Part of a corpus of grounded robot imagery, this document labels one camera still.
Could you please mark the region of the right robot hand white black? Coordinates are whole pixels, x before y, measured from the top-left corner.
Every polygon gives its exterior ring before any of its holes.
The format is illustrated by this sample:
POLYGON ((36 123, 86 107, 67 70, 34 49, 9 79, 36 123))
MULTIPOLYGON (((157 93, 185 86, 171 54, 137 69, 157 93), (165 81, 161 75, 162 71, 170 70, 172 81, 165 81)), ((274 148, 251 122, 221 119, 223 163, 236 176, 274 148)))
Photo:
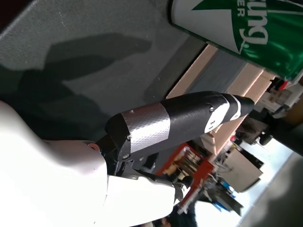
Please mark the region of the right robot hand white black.
POLYGON ((111 117, 106 136, 43 140, 0 104, 0 224, 3 227, 131 227, 169 215, 190 185, 126 163, 249 114, 248 97, 204 91, 111 117))

